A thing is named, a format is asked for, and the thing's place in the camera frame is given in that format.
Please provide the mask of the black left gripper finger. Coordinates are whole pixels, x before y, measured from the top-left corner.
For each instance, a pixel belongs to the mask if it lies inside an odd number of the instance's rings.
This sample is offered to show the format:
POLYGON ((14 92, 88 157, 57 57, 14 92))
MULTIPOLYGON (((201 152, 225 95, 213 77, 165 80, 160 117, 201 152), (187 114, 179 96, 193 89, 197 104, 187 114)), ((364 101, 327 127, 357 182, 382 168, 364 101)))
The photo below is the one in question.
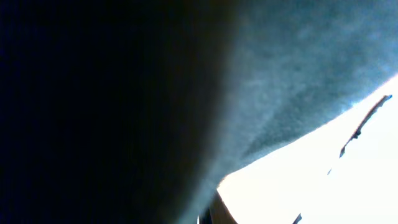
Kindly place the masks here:
POLYGON ((220 194, 215 196, 202 215, 198 217, 198 224, 238 224, 224 204, 220 194))

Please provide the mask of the black shorts with mesh lining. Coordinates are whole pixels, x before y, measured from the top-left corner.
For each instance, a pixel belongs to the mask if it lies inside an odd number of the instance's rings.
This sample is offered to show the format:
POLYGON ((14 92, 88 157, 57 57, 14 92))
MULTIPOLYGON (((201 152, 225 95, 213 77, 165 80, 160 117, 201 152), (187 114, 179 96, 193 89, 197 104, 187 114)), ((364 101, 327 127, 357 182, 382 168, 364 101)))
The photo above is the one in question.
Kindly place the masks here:
POLYGON ((194 223, 396 73, 391 0, 2 0, 1 222, 194 223))

